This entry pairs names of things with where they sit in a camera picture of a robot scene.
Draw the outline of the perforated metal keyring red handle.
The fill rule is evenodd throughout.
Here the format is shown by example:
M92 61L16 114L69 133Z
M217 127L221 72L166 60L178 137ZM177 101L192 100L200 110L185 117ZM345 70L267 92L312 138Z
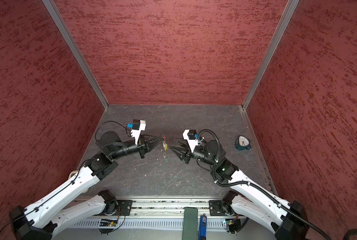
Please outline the perforated metal keyring red handle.
M162 150L163 151L163 157L164 157L165 161L168 162L168 158L167 158L168 144L166 143L165 136L163 136L162 144L163 144L163 150Z

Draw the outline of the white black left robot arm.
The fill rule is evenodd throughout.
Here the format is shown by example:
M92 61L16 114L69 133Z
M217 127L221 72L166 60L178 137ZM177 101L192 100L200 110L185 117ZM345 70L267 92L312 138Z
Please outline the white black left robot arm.
M120 215L116 197L108 190L73 206L65 207L84 191L107 177L117 166L116 160L139 153L141 158L163 142L162 137L137 135L123 142L114 131L104 133L96 145L100 152L85 161L71 179L47 196L27 206L17 206L9 213L10 225L18 240L51 240L71 225L88 217Z

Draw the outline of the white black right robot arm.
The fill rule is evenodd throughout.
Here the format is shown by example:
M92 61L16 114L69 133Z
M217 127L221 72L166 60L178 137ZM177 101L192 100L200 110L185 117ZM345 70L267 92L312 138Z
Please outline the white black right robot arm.
M171 150L186 164L190 160L212 167L216 184L231 190L223 204L229 214L243 215L271 231L278 240L304 240L309 230L304 206L275 196L251 180L225 157L225 150L215 140L191 149L186 140L179 140Z

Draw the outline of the teal kitchen scale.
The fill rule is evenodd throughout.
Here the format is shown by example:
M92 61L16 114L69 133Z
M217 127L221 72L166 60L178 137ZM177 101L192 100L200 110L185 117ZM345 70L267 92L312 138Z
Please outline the teal kitchen scale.
M244 136L237 136L235 140L235 148L239 151L251 150L251 142Z

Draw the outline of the dark green block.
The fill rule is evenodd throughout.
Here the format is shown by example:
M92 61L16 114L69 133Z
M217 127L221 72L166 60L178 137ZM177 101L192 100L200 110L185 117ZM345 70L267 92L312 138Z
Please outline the dark green block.
M185 207L182 240L197 240L198 209Z

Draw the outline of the blue device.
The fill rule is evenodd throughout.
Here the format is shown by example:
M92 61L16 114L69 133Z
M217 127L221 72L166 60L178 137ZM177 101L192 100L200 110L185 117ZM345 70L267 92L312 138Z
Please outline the blue device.
M203 214L199 218L198 240L206 240L207 216Z

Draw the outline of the right circuit board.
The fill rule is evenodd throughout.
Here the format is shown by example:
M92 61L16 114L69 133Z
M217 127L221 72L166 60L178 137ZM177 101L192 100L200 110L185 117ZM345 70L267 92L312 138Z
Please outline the right circuit board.
M235 234L237 230L240 229L241 220L225 220L224 222L225 230L230 234Z

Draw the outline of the circuit board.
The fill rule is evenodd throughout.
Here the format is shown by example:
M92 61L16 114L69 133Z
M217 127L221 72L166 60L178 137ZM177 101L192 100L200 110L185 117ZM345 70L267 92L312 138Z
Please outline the circuit board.
M225 230L230 234L235 234L237 230L240 229L241 220L225 220L224 222Z
M118 220L110 220L110 219L101 219L99 226L100 227L110 227L110 228L114 228L116 227L118 224Z

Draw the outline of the left circuit board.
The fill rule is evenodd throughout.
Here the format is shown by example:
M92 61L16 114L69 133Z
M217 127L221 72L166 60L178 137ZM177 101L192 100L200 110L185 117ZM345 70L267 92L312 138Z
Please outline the left circuit board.
M100 227L110 227L110 228L114 228L116 227L118 224L118 220L110 220L110 219L101 219L99 226Z

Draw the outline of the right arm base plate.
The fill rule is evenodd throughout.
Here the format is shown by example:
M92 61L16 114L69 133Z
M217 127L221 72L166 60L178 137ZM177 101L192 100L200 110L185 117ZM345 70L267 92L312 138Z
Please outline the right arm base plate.
M208 205L211 216L236 217L239 215L245 217L243 214L238 214L230 204L222 200L210 200Z

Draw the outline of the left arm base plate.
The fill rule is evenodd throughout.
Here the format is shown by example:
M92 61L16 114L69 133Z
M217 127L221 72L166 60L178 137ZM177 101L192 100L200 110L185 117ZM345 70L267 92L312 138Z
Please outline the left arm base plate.
M132 204L132 200L111 201L105 206L102 213L106 216L119 216L120 214L125 214L125 216L129 216Z

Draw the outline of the aluminium front rail frame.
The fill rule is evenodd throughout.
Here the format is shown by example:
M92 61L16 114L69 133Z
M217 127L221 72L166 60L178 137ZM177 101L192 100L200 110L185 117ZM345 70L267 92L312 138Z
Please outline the aluminium front rail frame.
M201 198L135 198L132 199L133 204L129 216L125 216L125 214L120 214L119 216L104 215L102 212L105 206L111 201L116 200L117 199L106 201L102 196L96 195L85 202L61 210L50 220L49 224L44 227L44 230L49 232L50 236L53 238L63 230L92 216L118 221L120 217L130 217L132 219L183 218L185 207L197 208L198 218L203 214L211 216L208 205L210 199Z

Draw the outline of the left aluminium corner post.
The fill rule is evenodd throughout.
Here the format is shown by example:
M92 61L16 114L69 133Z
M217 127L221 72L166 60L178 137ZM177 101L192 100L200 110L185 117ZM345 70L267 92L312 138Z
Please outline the left aluminium corner post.
M83 71L84 75L86 76L87 80L89 81L91 87L93 88L96 96L100 100L101 104L103 105L104 109L107 110L109 107L109 102L106 99L101 87L99 86L93 72L91 71L88 63L86 62L82 52L80 51L77 43L75 42L70 30L68 29L66 23L64 22L58 8L54 1L51 0L42 0L46 10L48 11L49 15L51 16L52 20L56 24L59 32L61 33L63 39L65 40L66 44L68 45L69 49L71 50L74 58L76 59L77 63L79 64L81 70Z

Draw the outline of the aluminium corner post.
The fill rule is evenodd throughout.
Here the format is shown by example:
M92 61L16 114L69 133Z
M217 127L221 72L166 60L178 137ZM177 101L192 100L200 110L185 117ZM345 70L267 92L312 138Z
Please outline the aluminium corner post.
M109 107L109 102L106 99L101 87L99 86L93 72L91 71L88 63L86 62L82 52L80 51L77 43L75 42L70 30L68 29L66 23L64 22L58 8L54 1L51 0L42 0L46 10L48 11L49 15L51 16L52 20L56 24L59 32L61 33L63 39L65 40L66 44L68 45L69 49L71 50L74 58L76 59L77 63L79 64L81 70L83 71L84 75L86 76L87 80L89 81L91 87L93 88L96 96L100 100L101 104L103 105L104 109L107 110Z
M280 43L280 40L296 10L297 5L299 4L299 0L289 0L285 6L285 9L282 13L282 16L278 22L278 25L275 29L275 32L270 40L270 43L268 45L268 48L265 52L265 55L263 57L263 60L257 70L257 73L253 79L252 85L247 93L247 96L244 99L244 102L242 104L242 110L246 111L252 98L253 95L258 88L258 85L278 47L278 44Z

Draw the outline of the right aluminium corner post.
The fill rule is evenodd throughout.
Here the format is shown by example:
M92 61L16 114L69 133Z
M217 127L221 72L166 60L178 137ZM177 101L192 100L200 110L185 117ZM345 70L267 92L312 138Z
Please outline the right aluminium corner post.
M278 44L280 43L280 40L296 10L297 5L299 4L299 0L289 0L285 6L285 9L282 13L282 16L278 22L278 25L275 29L275 32L270 40L270 43L268 45L268 48L265 52L265 55L263 57L263 60L257 70L257 73L253 79L252 85L247 93L247 96L244 99L244 102L242 104L242 110L246 111L252 98L253 95L258 88L258 85L278 47Z

